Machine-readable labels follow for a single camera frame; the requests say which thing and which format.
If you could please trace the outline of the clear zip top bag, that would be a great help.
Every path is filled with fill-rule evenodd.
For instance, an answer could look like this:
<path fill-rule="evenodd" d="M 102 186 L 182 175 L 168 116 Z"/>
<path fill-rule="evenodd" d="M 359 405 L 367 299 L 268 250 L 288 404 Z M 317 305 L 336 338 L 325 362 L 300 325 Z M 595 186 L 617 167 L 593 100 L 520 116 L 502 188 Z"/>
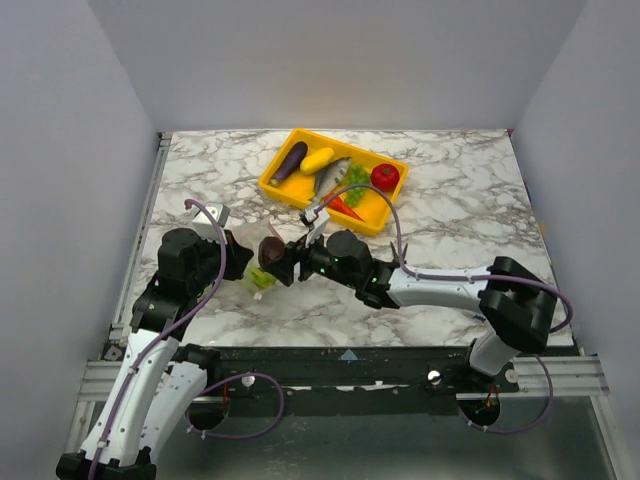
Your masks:
<path fill-rule="evenodd" d="M 263 297 L 263 295 L 270 290 L 271 288 L 264 290 L 262 292 L 259 293 L 255 293 L 253 294 L 252 292 L 249 291 L 249 289 L 247 288 L 247 282 L 244 280 L 245 278 L 245 273 L 247 272 L 247 270 L 250 267 L 259 267 L 259 262 L 258 262 L 258 248 L 259 248 L 259 244 L 260 242 L 268 236 L 275 236 L 275 237 L 279 237 L 280 239 L 282 239 L 282 237 L 280 236 L 280 234 L 277 232 L 277 230 L 273 227 L 273 225 L 271 224 L 271 221 L 268 218 L 256 221 L 256 222 L 252 222 L 252 223 L 243 223 L 241 225 L 235 226 L 231 229 L 231 232 L 233 233 L 234 237 L 236 238 L 236 240 L 244 247 L 250 248 L 253 251 L 253 258 L 250 260 L 245 272 L 244 272 L 244 277 L 243 279 L 240 281 L 240 283 L 246 288 L 246 290 L 248 291 L 248 294 L 255 300 L 255 301 L 260 301 Z"/>

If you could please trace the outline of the dark red apple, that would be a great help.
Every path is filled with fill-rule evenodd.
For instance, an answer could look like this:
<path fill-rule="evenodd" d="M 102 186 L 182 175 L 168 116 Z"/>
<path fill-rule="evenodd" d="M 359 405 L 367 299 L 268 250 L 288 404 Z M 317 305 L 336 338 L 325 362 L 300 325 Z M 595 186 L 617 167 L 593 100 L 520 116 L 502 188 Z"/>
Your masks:
<path fill-rule="evenodd" d="M 259 244 L 258 262 L 266 270 L 274 262 L 278 262 L 285 254 L 286 246 L 282 239 L 275 236 L 265 237 Z"/>

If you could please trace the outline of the orange carrot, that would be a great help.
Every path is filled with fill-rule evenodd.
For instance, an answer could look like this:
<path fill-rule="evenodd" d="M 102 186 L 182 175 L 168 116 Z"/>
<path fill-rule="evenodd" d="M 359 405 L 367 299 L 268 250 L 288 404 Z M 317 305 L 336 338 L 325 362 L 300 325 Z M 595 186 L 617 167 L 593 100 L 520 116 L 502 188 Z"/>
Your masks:
<path fill-rule="evenodd" d="M 348 206 L 339 195 L 334 196 L 333 194 L 329 194 L 323 198 L 323 201 L 329 209 L 349 216 L 357 221 L 363 221 L 363 219 L 350 206 Z"/>

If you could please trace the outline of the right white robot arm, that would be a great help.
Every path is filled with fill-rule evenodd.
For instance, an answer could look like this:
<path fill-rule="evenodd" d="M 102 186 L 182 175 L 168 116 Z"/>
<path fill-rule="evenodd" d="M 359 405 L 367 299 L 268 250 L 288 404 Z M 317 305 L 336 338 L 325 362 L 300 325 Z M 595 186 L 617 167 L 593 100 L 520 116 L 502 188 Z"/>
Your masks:
<path fill-rule="evenodd" d="M 260 267 L 285 286 L 317 274 L 352 289 L 363 304 L 399 309 L 435 306 L 481 315 L 487 332 L 473 342 L 460 379 L 480 392 L 520 353 L 540 354 L 547 347 L 557 297 L 553 289 L 510 257 L 488 267 L 459 271 L 409 271 L 398 258 L 383 261 L 351 231 L 308 242 L 263 239 Z"/>

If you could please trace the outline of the red tomato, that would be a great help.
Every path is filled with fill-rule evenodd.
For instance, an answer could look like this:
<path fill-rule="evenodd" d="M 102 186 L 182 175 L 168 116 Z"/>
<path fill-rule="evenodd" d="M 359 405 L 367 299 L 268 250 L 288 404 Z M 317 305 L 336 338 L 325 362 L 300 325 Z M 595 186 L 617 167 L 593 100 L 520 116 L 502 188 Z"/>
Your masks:
<path fill-rule="evenodd" d="M 389 163 L 376 166 L 370 174 L 371 184 L 383 192 L 394 191 L 399 180 L 399 170 L 396 166 Z"/>

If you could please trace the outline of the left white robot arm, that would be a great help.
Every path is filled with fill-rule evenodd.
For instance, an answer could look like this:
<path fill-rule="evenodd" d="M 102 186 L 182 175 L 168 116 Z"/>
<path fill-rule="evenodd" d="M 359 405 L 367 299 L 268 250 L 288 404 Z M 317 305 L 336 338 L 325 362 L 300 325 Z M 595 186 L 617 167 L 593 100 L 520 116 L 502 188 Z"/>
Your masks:
<path fill-rule="evenodd" d="M 61 456 L 58 478 L 155 478 L 161 450 L 191 401 L 221 385 L 218 353 L 180 344 L 192 311 L 217 278 L 241 279 L 252 256 L 229 230 L 213 240 L 188 228 L 163 235 L 107 401 L 78 452 Z"/>

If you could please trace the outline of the green celery stalk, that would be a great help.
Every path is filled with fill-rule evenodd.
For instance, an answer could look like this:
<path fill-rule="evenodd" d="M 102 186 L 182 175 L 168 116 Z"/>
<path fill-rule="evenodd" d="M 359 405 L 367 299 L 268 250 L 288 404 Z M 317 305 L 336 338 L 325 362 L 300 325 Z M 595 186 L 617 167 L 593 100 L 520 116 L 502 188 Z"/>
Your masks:
<path fill-rule="evenodd" d="M 244 280 L 247 282 L 247 288 L 253 294 L 267 290 L 277 283 L 277 279 L 273 275 L 259 267 L 250 267 L 245 273 Z"/>

